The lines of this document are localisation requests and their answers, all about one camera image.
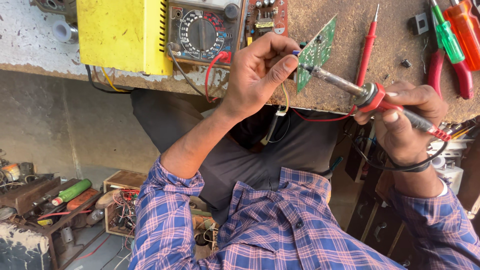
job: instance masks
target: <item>pliers handle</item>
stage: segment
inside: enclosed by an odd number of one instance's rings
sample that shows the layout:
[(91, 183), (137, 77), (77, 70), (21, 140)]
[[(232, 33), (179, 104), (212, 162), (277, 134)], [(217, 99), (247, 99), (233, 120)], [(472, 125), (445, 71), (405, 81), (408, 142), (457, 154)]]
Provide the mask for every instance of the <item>pliers handle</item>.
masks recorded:
[[(432, 60), (430, 61), (430, 69), (428, 73), (428, 85), (435, 89), (435, 92), (442, 97), (442, 91), (440, 90), (440, 77), (442, 74), (442, 66), (444, 63), (445, 51), (443, 49), (438, 49), (434, 54), (432, 54)], [(473, 81), (472, 73), (468, 68), (465, 60), (452, 64), (455, 68), (458, 80), (460, 82), (460, 96), (463, 99), (470, 99), (473, 97)]]

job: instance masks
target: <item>hand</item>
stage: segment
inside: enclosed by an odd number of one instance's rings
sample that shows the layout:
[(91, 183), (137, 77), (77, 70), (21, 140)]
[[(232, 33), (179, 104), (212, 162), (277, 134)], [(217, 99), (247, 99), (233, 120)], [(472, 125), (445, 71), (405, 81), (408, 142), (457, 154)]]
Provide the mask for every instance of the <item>hand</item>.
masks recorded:
[(300, 50), (293, 39), (269, 32), (238, 51), (218, 110), (238, 122), (258, 112), (297, 68), (293, 50)]
[[(409, 109), (437, 126), (448, 110), (447, 103), (430, 86), (415, 87), (408, 82), (398, 81), (385, 88), (385, 92), (386, 101), (396, 105), (414, 105)], [(375, 115), (377, 140), (396, 164), (413, 165), (428, 157), (426, 146), (432, 136), (413, 129), (404, 114), (397, 110), (358, 112), (355, 120), (359, 124), (366, 124), (372, 114)]]

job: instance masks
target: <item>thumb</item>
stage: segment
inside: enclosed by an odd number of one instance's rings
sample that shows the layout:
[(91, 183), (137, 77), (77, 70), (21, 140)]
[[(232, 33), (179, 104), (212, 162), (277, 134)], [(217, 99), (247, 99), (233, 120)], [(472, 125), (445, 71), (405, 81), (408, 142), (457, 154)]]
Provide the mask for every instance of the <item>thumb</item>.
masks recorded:
[(387, 110), (382, 113), (382, 121), (394, 145), (408, 143), (415, 137), (410, 120), (397, 110)]
[(287, 55), (278, 61), (260, 80), (260, 85), (265, 88), (275, 89), (294, 71), (299, 64), (299, 60), (295, 55)]

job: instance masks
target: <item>worn wooden workbench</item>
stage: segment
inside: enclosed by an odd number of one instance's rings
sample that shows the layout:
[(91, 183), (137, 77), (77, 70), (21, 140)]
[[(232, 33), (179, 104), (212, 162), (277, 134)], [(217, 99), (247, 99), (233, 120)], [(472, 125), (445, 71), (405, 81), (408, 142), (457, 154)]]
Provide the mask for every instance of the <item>worn wooden workbench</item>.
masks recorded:
[[(446, 8), (447, 0), (439, 0)], [(338, 22), (332, 56), (324, 66), (347, 80), (355, 81), (364, 36), (366, 35), (378, 0), (296, 0), (289, 3), (289, 33), (298, 42), (309, 40), (322, 26), (338, 13)], [(380, 1), (377, 39), (372, 52), (366, 81), (377, 81), (388, 86), (394, 80), (408, 80), (420, 85), (427, 82), (422, 63), (422, 49), (429, 38), (423, 60), (428, 63), (436, 50), (433, 32), (414, 37), (407, 28), (407, 21), (415, 14), (428, 10), (428, 1)], [(51, 34), (54, 21), (62, 16), (42, 13), (28, 0), (0, 1), (0, 69), (14, 70), (56, 77), (86, 80), (86, 70), (80, 64), (78, 44), (57, 42)], [(412, 67), (400, 65), (408, 59)], [(204, 84), (206, 68), (183, 65), (191, 80)], [(216, 69), (211, 74), (210, 93), (223, 96), (228, 87), (228, 71)], [(480, 72), (473, 73), (475, 98), (463, 100), (458, 95), (458, 79), (452, 66), (445, 61), (442, 72), (442, 92), (449, 103), (446, 118), (449, 122), (461, 122), (480, 114)], [(116, 84), (145, 87), (165, 91), (195, 94), (178, 72), (174, 76), (143, 76), (116, 71)], [(347, 112), (351, 108), (350, 96), (317, 80), (311, 81), (305, 90), (295, 94), (293, 82), (288, 82), (291, 105), (315, 110)], [(270, 102), (282, 103), (278, 90)]]

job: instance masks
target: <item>plaid shirt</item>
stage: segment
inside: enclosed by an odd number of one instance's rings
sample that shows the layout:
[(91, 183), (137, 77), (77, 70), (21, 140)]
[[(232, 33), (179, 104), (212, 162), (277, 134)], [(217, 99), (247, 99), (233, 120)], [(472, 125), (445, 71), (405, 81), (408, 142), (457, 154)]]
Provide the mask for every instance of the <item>plaid shirt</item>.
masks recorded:
[[(238, 182), (219, 251), (196, 261), (189, 196), (204, 181), (170, 174), (155, 162), (136, 204), (130, 270), (403, 269), (340, 229), (326, 203), (325, 178), (282, 168), (277, 192)], [(393, 204), (424, 257), (422, 269), (480, 269), (479, 238), (455, 197), (418, 199), (392, 191)]]

